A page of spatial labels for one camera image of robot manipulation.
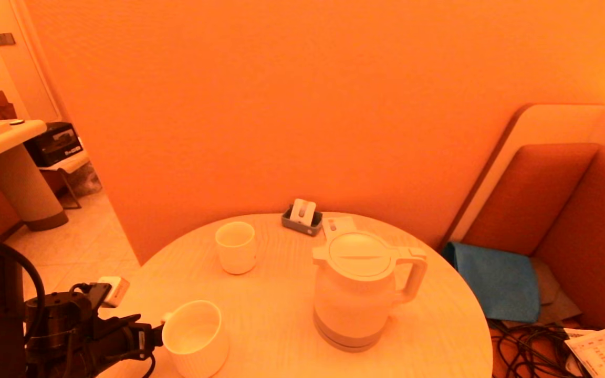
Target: kettle handle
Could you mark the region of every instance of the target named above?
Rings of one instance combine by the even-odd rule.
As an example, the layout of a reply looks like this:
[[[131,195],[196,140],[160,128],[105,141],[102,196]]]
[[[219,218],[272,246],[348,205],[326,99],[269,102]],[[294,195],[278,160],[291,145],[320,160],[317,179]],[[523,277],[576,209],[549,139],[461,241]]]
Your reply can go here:
[[[428,263],[426,262],[426,253],[422,249],[412,247],[401,247],[400,258],[396,260],[396,264],[412,264],[408,281],[405,282],[405,287],[402,290],[397,290],[394,304],[410,302],[415,299],[417,292],[422,285]]]

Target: gray tray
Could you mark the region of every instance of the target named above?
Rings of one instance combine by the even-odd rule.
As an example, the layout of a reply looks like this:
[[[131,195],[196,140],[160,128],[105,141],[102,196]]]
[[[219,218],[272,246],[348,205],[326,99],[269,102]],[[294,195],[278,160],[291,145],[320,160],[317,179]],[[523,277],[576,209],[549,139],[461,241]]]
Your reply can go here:
[[[324,217],[324,214],[319,211],[315,211],[314,215],[312,216],[312,225],[307,226],[291,220],[292,210],[293,205],[290,204],[288,206],[288,210],[281,215],[281,225],[288,229],[297,230],[297,232],[301,232],[305,235],[317,236],[319,230],[321,229],[321,220]]]

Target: paper document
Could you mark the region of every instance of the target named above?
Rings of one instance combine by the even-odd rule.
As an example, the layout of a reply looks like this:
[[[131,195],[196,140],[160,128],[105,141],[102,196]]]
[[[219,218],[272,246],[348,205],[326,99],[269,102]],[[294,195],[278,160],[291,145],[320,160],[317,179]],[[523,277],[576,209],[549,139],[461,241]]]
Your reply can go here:
[[[590,332],[565,328],[564,331],[572,337],[565,340],[566,344],[590,375],[594,378],[605,378],[605,330]]]

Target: seat backrest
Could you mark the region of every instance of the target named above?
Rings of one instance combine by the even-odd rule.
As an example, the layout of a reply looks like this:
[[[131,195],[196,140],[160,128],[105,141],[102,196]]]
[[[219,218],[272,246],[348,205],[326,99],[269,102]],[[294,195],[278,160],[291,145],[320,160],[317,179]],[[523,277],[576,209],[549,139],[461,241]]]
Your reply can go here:
[[[605,327],[605,148],[524,146],[462,242],[537,256],[581,322]]]
[[[462,242],[533,254],[599,147],[591,143],[523,146]]]
[[[605,327],[605,148],[600,148],[559,217],[536,249],[583,311],[581,322]]]

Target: kettle base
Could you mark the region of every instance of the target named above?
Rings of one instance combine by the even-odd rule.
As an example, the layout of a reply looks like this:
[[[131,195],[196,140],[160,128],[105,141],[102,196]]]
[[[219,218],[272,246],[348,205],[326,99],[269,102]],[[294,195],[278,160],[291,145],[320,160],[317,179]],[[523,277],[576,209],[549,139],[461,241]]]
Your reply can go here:
[[[317,332],[319,332],[322,339],[326,340],[328,344],[331,344],[339,350],[353,353],[363,352],[372,348],[380,340],[383,330],[364,338],[345,337],[345,335],[340,335],[328,328],[317,315],[317,311],[314,311],[314,327],[317,329]]]

